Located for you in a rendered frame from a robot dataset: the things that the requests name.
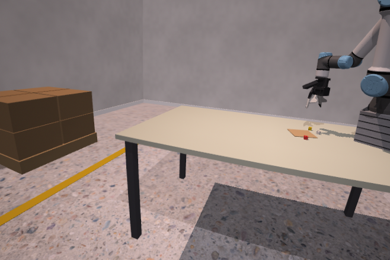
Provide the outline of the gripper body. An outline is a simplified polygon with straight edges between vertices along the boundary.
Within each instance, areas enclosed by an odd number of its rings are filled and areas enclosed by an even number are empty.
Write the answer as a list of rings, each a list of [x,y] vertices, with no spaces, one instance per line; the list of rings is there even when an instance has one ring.
[[[314,95],[329,96],[330,88],[328,87],[328,82],[331,78],[315,77],[315,79],[318,79],[318,84],[313,86]]]

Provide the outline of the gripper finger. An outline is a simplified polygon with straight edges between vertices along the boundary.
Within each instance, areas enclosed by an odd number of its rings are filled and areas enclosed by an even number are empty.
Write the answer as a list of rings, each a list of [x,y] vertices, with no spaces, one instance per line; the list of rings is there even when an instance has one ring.
[[[314,89],[312,88],[309,95],[308,95],[308,100],[307,100],[307,103],[306,103],[306,108],[308,108],[309,106],[309,103],[316,103],[317,102],[317,99],[316,98],[316,95],[314,95]]]
[[[323,96],[317,95],[317,98],[318,98],[318,104],[320,107],[322,105],[322,102],[327,102],[327,100]]]

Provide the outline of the tan flat mat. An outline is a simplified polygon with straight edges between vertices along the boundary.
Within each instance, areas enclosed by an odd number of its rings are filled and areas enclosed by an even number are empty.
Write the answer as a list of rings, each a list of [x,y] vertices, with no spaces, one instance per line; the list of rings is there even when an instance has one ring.
[[[309,138],[317,138],[315,135],[313,135],[308,130],[295,130],[295,129],[288,129],[295,137],[304,137],[308,136]]]

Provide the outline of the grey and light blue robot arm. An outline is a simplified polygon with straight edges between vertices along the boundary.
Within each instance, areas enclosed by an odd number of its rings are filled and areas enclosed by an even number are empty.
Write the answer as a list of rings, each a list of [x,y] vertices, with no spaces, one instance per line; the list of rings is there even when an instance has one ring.
[[[367,70],[360,87],[366,95],[373,97],[367,108],[369,111],[390,115],[390,0],[378,2],[382,18],[348,56],[320,53],[315,76],[327,78],[330,68],[358,67],[376,46],[372,67]]]

